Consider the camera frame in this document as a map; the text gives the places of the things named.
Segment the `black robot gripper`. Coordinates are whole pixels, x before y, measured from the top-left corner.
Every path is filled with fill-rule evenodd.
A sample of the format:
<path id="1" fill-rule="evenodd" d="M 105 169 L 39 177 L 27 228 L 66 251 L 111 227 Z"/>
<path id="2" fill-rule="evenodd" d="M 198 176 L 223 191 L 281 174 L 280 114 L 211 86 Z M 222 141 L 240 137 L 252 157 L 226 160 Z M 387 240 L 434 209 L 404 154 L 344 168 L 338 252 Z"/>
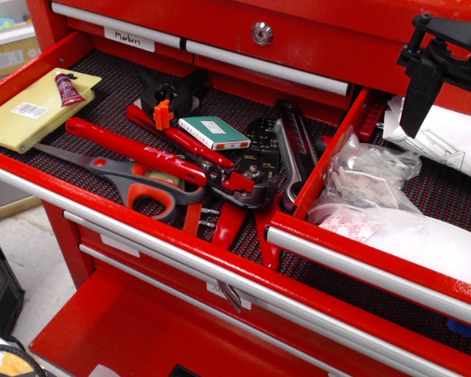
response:
<path id="1" fill-rule="evenodd" d="M 471 84 L 471 21 L 417 15 L 397 63 L 411 78 L 400 125 L 416 137 L 434 101 L 434 84 Z"/>

